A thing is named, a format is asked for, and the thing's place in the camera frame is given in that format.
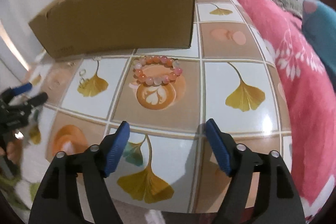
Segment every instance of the beaded bracelet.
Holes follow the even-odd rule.
[[[151,77],[146,76],[143,71],[142,67],[145,65],[150,65],[152,63],[161,63],[166,64],[168,67],[173,68],[173,71],[169,73],[168,75],[163,76],[157,76],[157,77]],[[180,64],[177,61],[177,59],[168,58],[167,56],[145,56],[139,58],[137,62],[134,65],[134,71],[135,75],[138,77],[138,80],[140,83],[146,83],[146,85],[161,85],[168,84],[170,81],[175,81],[178,76],[182,74],[182,69],[180,68]]]

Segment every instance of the teal cloth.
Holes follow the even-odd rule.
[[[320,1],[315,4],[317,9],[312,13],[303,9],[302,33],[323,62],[336,91],[336,12]]]

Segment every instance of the cardboard box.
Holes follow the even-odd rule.
[[[189,48],[194,0],[54,0],[29,23],[53,58]]]

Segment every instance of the blue gripper pad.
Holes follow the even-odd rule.
[[[25,93],[25,92],[31,90],[32,87],[33,87],[33,85],[31,83],[27,83],[27,84],[23,84],[21,86],[17,86],[17,87],[12,89],[13,95],[18,96],[22,93]]]
[[[213,119],[206,122],[205,135],[210,143],[212,151],[216,157],[219,168],[227,175],[230,176],[232,168],[230,165],[230,154],[226,149],[222,138],[219,136],[221,131]]]
[[[130,134],[129,124],[122,122],[117,131],[115,132],[114,142],[106,154],[106,165],[104,169],[105,177],[113,173],[119,163],[119,160],[124,152]]]

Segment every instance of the pink blanket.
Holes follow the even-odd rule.
[[[292,126],[292,176],[309,220],[335,186],[335,93],[323,64],[300,31],[300,19],[271,0],[238,2],[274,53]]]

